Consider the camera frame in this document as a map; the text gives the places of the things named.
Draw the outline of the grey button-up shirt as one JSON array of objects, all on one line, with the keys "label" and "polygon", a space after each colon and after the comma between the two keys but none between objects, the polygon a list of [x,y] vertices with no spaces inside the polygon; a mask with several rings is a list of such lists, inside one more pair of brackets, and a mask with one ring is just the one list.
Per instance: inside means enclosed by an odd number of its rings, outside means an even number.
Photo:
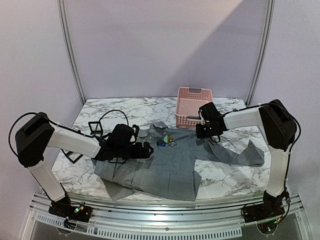
[{"label": "grey button-up shirt", "polygon": [[[158,147],[157,141],[165,135],[171,135],[177,145]],[[150,158],[129,159],[125,163],[92,162],[94,174],[102,179],[112,201],[136,191],[170,200],[194,201],[201,183],[201,176],[195,171],[197,159],[250,167],[261,167],[265,162],[264,152],[252,141],[238,154],[212,140],[197,138],[194,130],[168,128],[162,121],[141,130],[138,139],[153,147]]]}]

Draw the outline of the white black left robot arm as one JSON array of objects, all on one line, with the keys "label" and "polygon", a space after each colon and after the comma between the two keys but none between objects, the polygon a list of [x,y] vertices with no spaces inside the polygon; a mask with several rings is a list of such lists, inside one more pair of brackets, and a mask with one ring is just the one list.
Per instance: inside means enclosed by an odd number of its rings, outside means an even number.
[{"label": "white black left robot arm", "polygon": [[60,125],[44,112],[30,112],[32,118],[15,133],[11,151],[19,163],[29,170],[51,201],[49,214],[64,218],[64,226],[75,228],[76,222],[88,223],[93,208],[85,202],[73,204],[63,185],[45,163],[47,148],[59,149],[75,164],[83,156],[96,162],[124,164],[128,160],[148,159],[154,152],[149,142],[139,142],[138,125],[117,124],[104,134],[101,121],[88,123],[90,134]]}]

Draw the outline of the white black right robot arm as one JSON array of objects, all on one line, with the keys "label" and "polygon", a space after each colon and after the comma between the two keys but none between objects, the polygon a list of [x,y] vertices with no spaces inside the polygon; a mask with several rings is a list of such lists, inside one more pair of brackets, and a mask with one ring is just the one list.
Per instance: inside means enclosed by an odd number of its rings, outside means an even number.
[{"label": "white black right robot arm", "polygon": [[201,122],[195,129],[199,139],[220,138],[224,132],[234,129],[254,126],[263,128],[263,149],[249,142],[237,158],[227,159],[230,165],[259,167],[260,164],[256,161],[264,160],[264,151],[269,151],[270,168],[263,202],[243,206],[241,215],[247,223],[269,220],[271,225],[279,225],[289,213],[288,209],[284,209],[282,201],[286,201],[288,205],[291,202],[286,183],[291,151],[301,135],[299,122],[278,99],[243,109],[233,109],[224,114],[217,110],[213,102],[209,102],[199,108],[198,115]]}]

